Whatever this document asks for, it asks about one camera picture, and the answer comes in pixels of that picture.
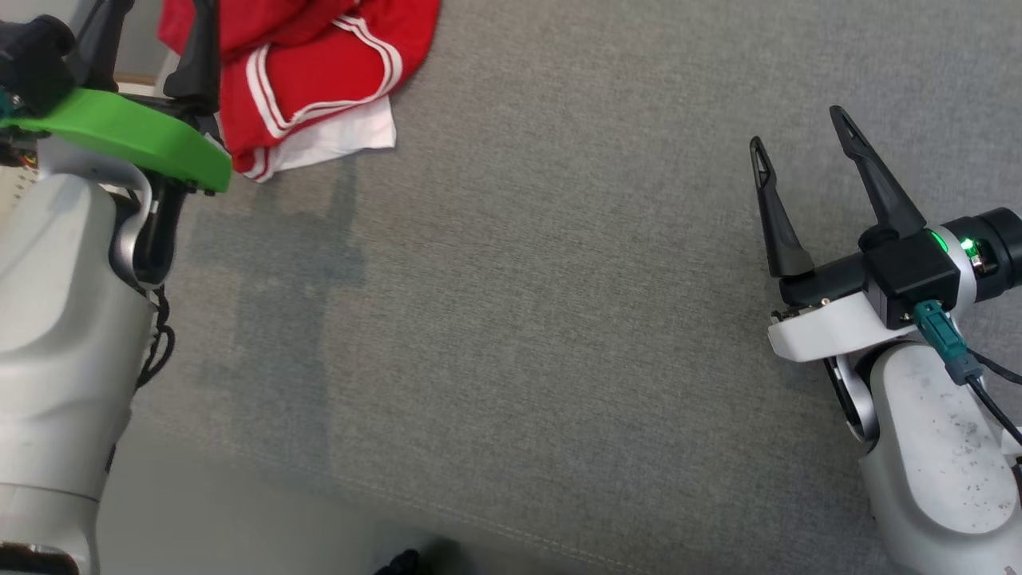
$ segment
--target teal connector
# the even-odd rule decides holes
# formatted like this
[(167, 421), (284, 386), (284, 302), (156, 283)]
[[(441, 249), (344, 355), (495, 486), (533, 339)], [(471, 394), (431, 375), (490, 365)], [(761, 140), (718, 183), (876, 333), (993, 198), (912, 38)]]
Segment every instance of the teal connector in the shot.
[(926, 343), (937, 351), (956, 384), (964, 386), (967, 378), (983, 375), (983, 367), (969, 353), (965, 339), (955, 329), (951, 319), (947, 318), (940, 304), (934, 300), (918, 304), (912, 320)]

